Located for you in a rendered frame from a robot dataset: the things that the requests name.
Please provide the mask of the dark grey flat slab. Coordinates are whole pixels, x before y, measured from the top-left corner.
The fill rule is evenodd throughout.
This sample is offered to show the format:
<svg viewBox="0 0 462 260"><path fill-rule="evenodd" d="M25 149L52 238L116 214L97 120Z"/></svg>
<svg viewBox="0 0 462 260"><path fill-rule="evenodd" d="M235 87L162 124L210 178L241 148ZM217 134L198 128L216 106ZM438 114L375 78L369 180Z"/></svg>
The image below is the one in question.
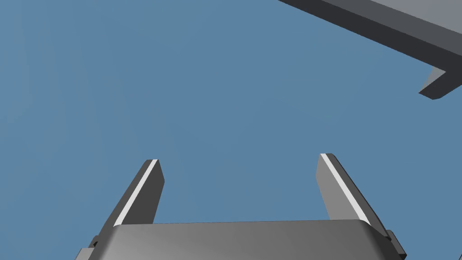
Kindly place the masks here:
<svg viewBox="0 0 462 260"><path fill-rule="evenodd" d="M462 0L279 0L432 66L420 94L462 86Z"/></svg>

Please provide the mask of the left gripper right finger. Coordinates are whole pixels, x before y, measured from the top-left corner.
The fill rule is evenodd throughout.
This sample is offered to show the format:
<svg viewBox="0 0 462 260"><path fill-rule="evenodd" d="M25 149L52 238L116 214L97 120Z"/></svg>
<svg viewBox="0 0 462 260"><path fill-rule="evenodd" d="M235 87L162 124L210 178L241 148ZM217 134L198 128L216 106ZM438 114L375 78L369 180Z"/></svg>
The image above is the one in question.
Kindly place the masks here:
<svg viewBox="0 0 462 260"><path fill-rule="evenodd" d="M321 153L316 181L331 220L362 220L379 232L386 229L362 192L332 153Z"/></svg>

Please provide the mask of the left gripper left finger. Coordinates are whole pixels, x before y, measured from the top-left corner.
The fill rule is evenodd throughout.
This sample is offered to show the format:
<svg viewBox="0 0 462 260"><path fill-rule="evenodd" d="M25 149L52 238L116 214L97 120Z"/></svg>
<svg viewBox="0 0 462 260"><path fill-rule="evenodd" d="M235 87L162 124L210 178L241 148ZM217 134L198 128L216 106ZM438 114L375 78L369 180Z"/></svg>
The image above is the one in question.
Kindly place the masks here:
<svg viewBox="0 0 462 260"><path fill-rule="evenodd" d="M152 224L164 183L160 162L144 162L98 235L107 235L117 225Z"/></svg>

